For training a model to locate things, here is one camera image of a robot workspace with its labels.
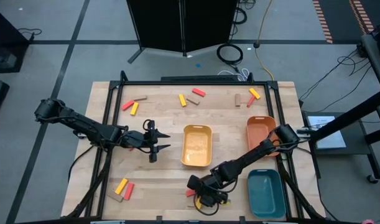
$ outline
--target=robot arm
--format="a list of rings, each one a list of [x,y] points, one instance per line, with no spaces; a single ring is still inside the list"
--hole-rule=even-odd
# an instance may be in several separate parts
[[[65,103],[57,99],[42,100],[35,111],[36,121],[44,123],[62,123],[73,129],[73,133],[82,133],[87,136],[90,144],[107,148],[109,146],[121,147],[149,147],[149,162],[157,160],[157,153],[170,145],[154,146],[158,138],[169,138],[155,128],[155,121],[146,120],[143,124],[145,133],[129,131],[127,126],[113,126],[100,124],[73,109],[65,106]]]
[[[279,138],[280,144],[274,144],[274,141],[270,140],[274,133]],[[272,130],[268,137],[260,142],[258,147],[255,147],[240,158],[222,162],[210,170],[210,175],[206,175],[202,178],[192,175],[188,181],[187,187],[195,190],[196,196],[200,197],[201,204],[207,207],[213,207],[219,203],[226,203],[228,193],[234,190],[236,182],[238,181],[238,176],[242,173],[242,170],[245,167],[273,152],[289,152],[293,150],[298,143],[301,143],[301,141],[294,130],[288,124],[280,125]],[[295,183],[293,183],[289,174],[286,172],[284,165],[280,163],[278,164],[278,167],[280,176],[288,183],[289,187],[294,192],[294,195],[299,199],[309,216],[311,218],[323,218],[313,209],[300,190],[296,187]],[[231,190],[221,190],[233,182],[235,182],[235,185]]]

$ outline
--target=wooden table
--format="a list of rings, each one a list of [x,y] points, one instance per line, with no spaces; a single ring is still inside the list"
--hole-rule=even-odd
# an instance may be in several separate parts
[[[103,119],[108,82],[94,82],[86,110],[86,116],[101,122]],[[192,88],[206,92],[200,104],[187,103],[182,108],[178,94],[193,95]],[[236,190],[229,194],[231,205],[221,206],[220,211],[211,217],[198,213],[187,205],[192,198],[186,198],[188,178],[209,174],[209,169],[223,161],[236,159],[248,151],[246,121],[251,116],[268,116],[266,97],[262,87],[255,88],[261,99],[250,108],[246,104],[250,98],[249,86],[124,86],[121,104],[136,95],[148,95],[139,102],[137,115],[131,116],[130,110],[120,111],[118,125],[128,125],[131,130],[142,131],[145,119],[155,120],[156,128],[171,138],[161,139],[159,144],[171,144],[158,153],[158,161],[151,164],[148,155],[138,150],[116,147],[113,151],[108,190],[118,186],[122,178],[135,183],[132,197],[121,203],[106,196],[103,219],[155,220],[162,215],[163,220],[257,220],[251,213],[248,201],[246,179],[253,169],[277,169],[273,157],[265,157],[245,168],[239,176]],[[293,128],[303,126],[297,95],[293,82],[279,82],[280,97],[285,121]],[[112,106],[115,105],[114,92]],[[235,107],[234,95],[241,94],[241,106]],[[271,91],[274,114],[277,114],[274,94]],[[109,120],[111,122],[113,107]],[[208,167],[188,167],[180,162],[183,147],[183,128],[188,124],[209,125],[213,130],[213,159]],[[308,149],[308,144],[299,145]],[[80,140],[76,156],[89,147],[87,140]],[[72,170],[62,215],[70,213],[89,188],[96,150],[81,158]],[[317,178],[310,154],[295,150],[293,160],[299,189],[316,211],[325,216],[317,189]],[[292,216],[296,217],[292,191],[288,187]],[[92,214],[96,213],[99,192],[95,193]]]

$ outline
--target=wooden tabletop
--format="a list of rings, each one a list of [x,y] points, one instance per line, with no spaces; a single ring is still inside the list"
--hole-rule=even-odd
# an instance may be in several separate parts
[[[103,119],[108,82],[94,82],[86,110],[86,116],[101,122]],[[206,92],[204,98],[194,95],[192,88]],[[135,184],[131,199],[121,203],[106,196],[103,219],[155,220],[162,215],[163,220],[258,220],[249,207],[246,179],[253,169],[277,169],[273,157],[265,157],[245,168],[239,176],[238,186],[229,194],[230,205],[220,206],[213,216],[205,216],[194,208],[188,207],[192,198],[186,198],[187,181],[191,175],[203,177],[209,169],[223,161],[236,159],[248,151],[246,122],[251,116],[268,116],[266,97],[263,87],[255,87],[261,99],[250,108],[246,107],[250,98],[249,86],[125,86],[121,105],[138,95],[148,99],[139,101],[135,116],[130,109],[119,112],[118,125],[128,125],[130,130],[142,130],[145,119],[155,120],[155,126],[171,138],[161,139],[158,144],[171,144],[158,153],[158,160],[149,163],[148,155],[138,150],[129,151],[115,147],[109,173],[108,190],[116,188],[122,178]],[[286,123],[293,128],[303,126],[302,115],[293,82],[279,82],[279,91]],[[235,107],[234,96],[241,94],[241,106]],[[112,107],[115,105],[117,91],[114,91]],[[187,102],[182,108],[178,95],[192,95],[200,100],[194,105]],[[274,93],[271,91],[274,114],[278,115]],[[113,109],[109,115],[112,120]],[[188,124],[208,125],[212,131],[212,162],[208,167],[189,167],[181,163],[183,148],[183,129]],[[299,145],[309,149],[307,143]],[[89,148],[87,140],[80,140],[76,156]],[[89,188],[96,150],[82,157],[72,170],[70,183],[65,197],[62,215],[70,213]],[[310,154],[295,150],[293,160],[299,189],[316,211],[325,216],[317,189],[317,178]],[[292,191],[288,187],[292,216],[296,217]],[[96,213],[99,192],[95,193],[92,214]]]

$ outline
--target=yellow cable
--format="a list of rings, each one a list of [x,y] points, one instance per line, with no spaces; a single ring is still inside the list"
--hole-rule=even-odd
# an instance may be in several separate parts
[[[271,6],[271,3],[272,3],[272,0],[270,0],[269,2],[269,5],[267,6],[266,8],[266,11],[264,12],[264,16],[263,16],[263,19],[262,19],[262,23],[260,25],[260,30],[259,30],[259,36],[257,37],[257,42],[260,41],[260,36],[262,35],[262,29],[263,29],[263,24],[264,24],[264,20],[266,18],[266,15],[267,15],[267,12],[269,11],[269,8]],[[271,77],[271,80],[274,81],[274,76],[272,75],[272,73],[266,68],[266,66],[263,65],[262,61],[260,60],[259,56],[257,55],[257,50],[254,49],[254,53],[256,54],[256,58],[259,60],[260,62],[260,65],[262,66],[262,68],[270,75]]]

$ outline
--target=red block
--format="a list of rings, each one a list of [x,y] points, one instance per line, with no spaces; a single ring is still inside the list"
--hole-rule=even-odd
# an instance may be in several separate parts
[[[125,193],[125,197],[123,199],[130,200],[130,195],[132,195],[133,188],[134,188],[134,184],[128,183],[126,193]]]
[[[128,109],[128,108],[131,107],[133,104],[134,104],[134,101],[132,101],[132,100],[129,101],[129,102],[127,102],[125,105],[122,106],[122,110],[124,111],[124,110]]]
[[[197,89],[197,88],[194,88],[192,89],[192,92],[195,93],[195,94],[198,94],[202,97],[204,97],[206,95],[206,93],[202,92],[201,90]]]
[[[249,100],[248,104],[246,105],[246,107],[251,107],[251,104],[252,102],[256,99],[256,97],[254,97],[254,95],[252,95],[251,99]]]
[[[185,192],[185,195],[187,196],[187,197],[191,197],[191,196],[194,196],[195,195],[195,191],[194,190],[187,190],[186,192]]]

